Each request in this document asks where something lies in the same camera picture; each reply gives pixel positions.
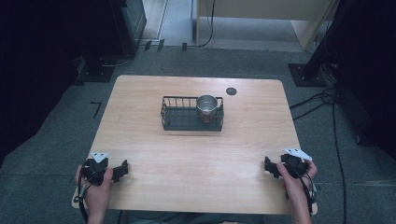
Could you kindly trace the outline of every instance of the table top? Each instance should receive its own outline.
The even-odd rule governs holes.
[[[205,94],[223,98],[221,132],[163,129],[165,95]],[[279,80],[120,76],[91,151],[109,152],[109,167],[129,163],[110,209],[288,214],[282,180],[263,165],[285,147],[299,141]]]

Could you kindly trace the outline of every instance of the black controller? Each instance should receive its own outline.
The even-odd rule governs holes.
[[[91,184],[100,186],[104,179],[104,174],[108,166],[108,158],[101,162],[96,162],[94,159],[87,159],[85,165],[81,168],[82,174],[87,178]],[[113,168],[114,182],[119,182],[120,177],[128,174],[128,162],[125,160],[121,166]]]
[[[285,162],[284,165],[286,169],[288,169],[289,174],[294,178],[303,176],[306,170],[308,169],[308,164],[303,162],[302,159],[295,156],[291,156],[289,154],[284,154],[280,156],[280,161]],[[281,174],[277,170],[276,164],[271,162],[270,159],[268,159],[268,157],[265,157],[264,163],[265,163],[264,170],[273,174],[275,178],[279,178]]]

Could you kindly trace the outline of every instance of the person's left hand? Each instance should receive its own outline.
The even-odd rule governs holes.
[[[78,183],[81,165],[77,168],[76,183]],[[90,211],[88,223],[105,223],[106,211],[110,202],[110,183],[113,178],[113,168],[107,168],[101,186],[92,185],[81,178],[81,187],[85,184],[87,190],[84,195],[85,203]]]

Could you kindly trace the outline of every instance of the white plastic part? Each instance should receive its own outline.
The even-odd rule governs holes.
[[[108,156],[108,152],[90,152],[93,159],[99,163]]]
[[[291,156],[295,156],[304,160],[312,161],[312,157],[308,156],[305,152],[300,150],[299,148],[285,148],[283,149],[285,152],[289,153]]]

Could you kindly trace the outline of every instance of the metal basket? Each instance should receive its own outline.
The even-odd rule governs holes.
[[[223,98],[216,97],[216,114],[204,117],[197,110],[198,97],[164,96],[161,108],[163,129],[166,131],[216,131],[220,132],[224,118]]]

